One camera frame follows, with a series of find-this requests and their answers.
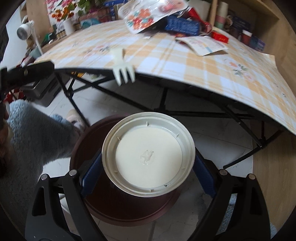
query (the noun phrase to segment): foot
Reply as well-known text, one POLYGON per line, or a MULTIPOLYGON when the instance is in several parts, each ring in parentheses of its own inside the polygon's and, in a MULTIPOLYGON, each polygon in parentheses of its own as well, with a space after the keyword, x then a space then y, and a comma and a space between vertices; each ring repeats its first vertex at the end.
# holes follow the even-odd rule
POLYGON ((66 120, 69 121, 72 125, 74 125, 79 136, 83 134, 83 132, 86 129, 86 124, 84 123, 83 119, 80 117, 76 110, 70 110, 66 116, 66 120))

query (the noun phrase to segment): person's leg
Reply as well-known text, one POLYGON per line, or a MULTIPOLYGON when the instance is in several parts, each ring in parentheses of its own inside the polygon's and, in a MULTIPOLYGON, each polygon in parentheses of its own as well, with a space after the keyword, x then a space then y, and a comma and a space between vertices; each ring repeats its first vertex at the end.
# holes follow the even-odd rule
POLYGON ((7 173, 0 179, 0 203, 24 233, 28 205, 43 165, 69 157, 79 133, 62 117, 51 118, 25 101, 10 105, 8 123, 13 131, 14 153, 7 173))

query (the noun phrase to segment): fork tine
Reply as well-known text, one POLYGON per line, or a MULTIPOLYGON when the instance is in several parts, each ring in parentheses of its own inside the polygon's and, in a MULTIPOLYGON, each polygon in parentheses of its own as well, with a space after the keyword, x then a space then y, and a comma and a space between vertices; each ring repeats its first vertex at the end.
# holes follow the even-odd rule
POLYGON ((113 74, 116 79, 118 86, 121 86, 121 77, 120 77, 120 70, 118 68, 113 68, 113 74))
POLYGON ((127 70, 128 70, 128 73, 129 73, 132 83, 134 83, 136 80, 136 75, 135 75, 135 70, 133 69, 133 66, 132 65, 128 66, 127 70))
POLYGON ((128 83, 128 73, 126 71, 126 68, 122 68, 120 69, 121 73, 122 73, 122 76, 123 76, 123 79, 124 79, 124 82, 127 84, 128 83))

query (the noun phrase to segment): plastic fork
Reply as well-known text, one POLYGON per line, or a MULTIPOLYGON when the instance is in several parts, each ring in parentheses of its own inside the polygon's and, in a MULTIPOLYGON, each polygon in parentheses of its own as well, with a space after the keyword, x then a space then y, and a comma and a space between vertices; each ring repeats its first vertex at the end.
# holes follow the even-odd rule
POLYGON ((115 65, 113 66, 113 74, 116 79, 116 82, 119 86, 121 86, 121 76, 123 76, 124 82, 127 84, 128 82, 128 74, 131 78, 132 83, 135 82, 135 70, 130 63, 124 62, 123 59, 123 48, 113 48, 110 49, 111 54, 113 55, 115 65))

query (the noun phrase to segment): tablecloth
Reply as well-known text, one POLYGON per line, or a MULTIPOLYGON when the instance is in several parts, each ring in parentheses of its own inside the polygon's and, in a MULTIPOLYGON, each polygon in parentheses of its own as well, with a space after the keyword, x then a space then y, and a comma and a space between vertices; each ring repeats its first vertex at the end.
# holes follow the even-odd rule
POLYGON ((37 62, 51 60, 56 69, 111 69, 114 62, 109 49, 123 47, 125 61, 137 73, 195 85, 240 101, 296 134, 296 98, 280 75, 274 56, 227 36, 228 50, 199 57, 167 33, 146 39, 144 34, 131 34, 119 20, 70 36, 37 62))

